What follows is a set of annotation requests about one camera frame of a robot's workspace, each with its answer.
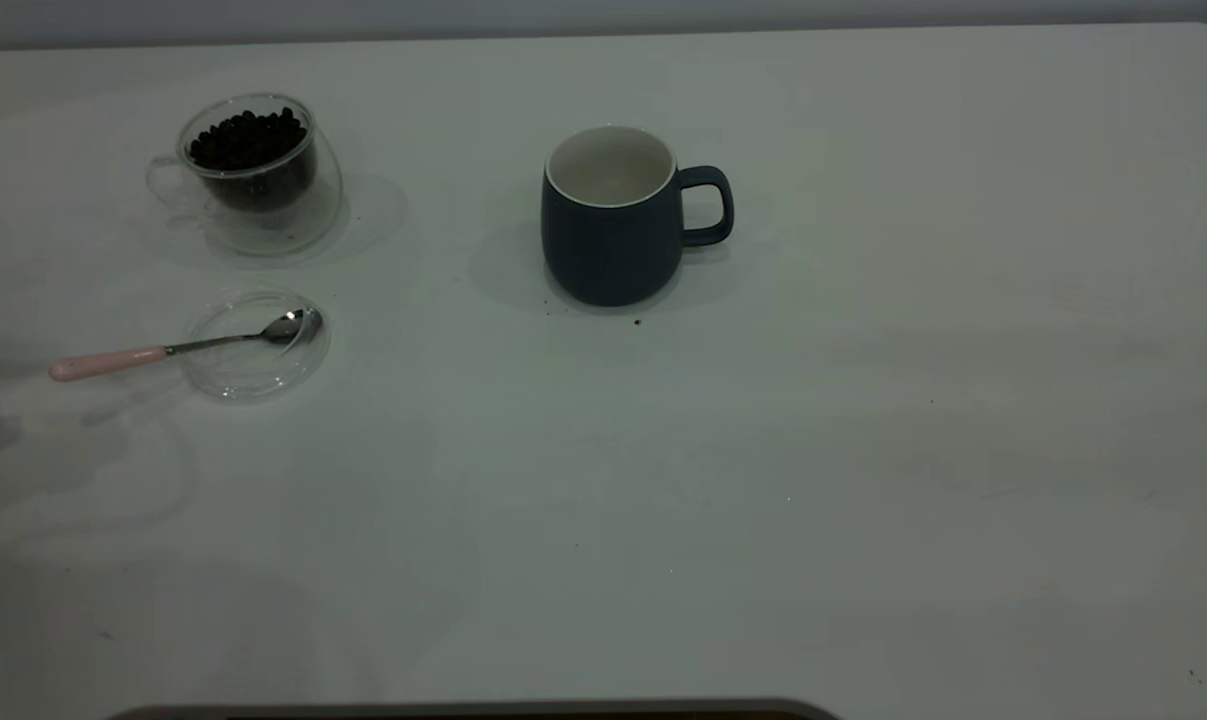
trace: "white table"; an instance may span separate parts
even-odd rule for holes
[[[266,88],[350,195],[273,269],[141,182]],[[737,206],[617,314],[536,228],[604,122]],[[42,374],[228,282],[309,384]],[[1207,720],[1207,27],[0,54],[0,720],[741,696]]]

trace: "pink spoon handle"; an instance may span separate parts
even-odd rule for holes
[[[56,361],[47,374],[59,384],[81,381],[83,377],[95,377],[105,373],[117,373],[128,368],[158,363],[168,356],[168,347],[156,345],[153,347],[138,347],[136,350],[119,350],[117,352],[101,352],[100,355],[81,355],[78,357],[63,357]]]

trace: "mug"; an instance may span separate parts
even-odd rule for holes
[[[212,169],[196,160],[211,128],[245,113],[303,129],[276,158],[244,169]],[[161,174],[177,170],[164,183]],[[286,254],[323,236],[342,207],[342,169],[314,113],[292,96],[260,92],[202,110],[177,134],[177,151],[150,162],[146,186],[179,218],[193,218],[210,240],[243,254]]]
[[[686,229],[682,191],[712,185],[723,218]],[[722,242],[731,233],[731,187],[722,170],[680,170],[665,142],[639,128],[576,133],[546,160],[540,193],[540,245],[554,279],[590,305],[629,305],[664,287],[682,248]]]

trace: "double-walled glass cup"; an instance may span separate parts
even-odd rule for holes
[[[257,118],[288,115],[305,136],[257,166],[215,170],[197,164],[191,145],[200,134],[245,111]],[[210,240],[241,254],[302,250],[323,236],[342,209],[342,169],[314,113],[301,100],[273,92],[232,96],[202,110],[179,133],[177,151],[151,160],[145,178],[174,215],[196,218]]]

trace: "metal spoon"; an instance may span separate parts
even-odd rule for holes
[[[200,340],[197,343],[183,343],[183,345],[154,345],[153,347],[138,347],[136,350],[118,350],[115,352],[101,352],[100,355],[80,355],[78,357],[63,357],[47,368],[51,379],[60,384],[81,381],[83,377],[95,377],[106,373],[117,373],[138,365],[148,365],[167,361],[174,355],[186,355],[197,350],[206,350],[229,343],[241,343],[245,340],[264,340],[274,345],[288,345],[297,336],[303,343],[309,343],[319,328],[323,324],[323,316],[314,308],[302,308],[285,314],[281,318],[274,320],[266,326],[264,330],[257,334],[239,334],[239,336],[218,336],[212,340]]]

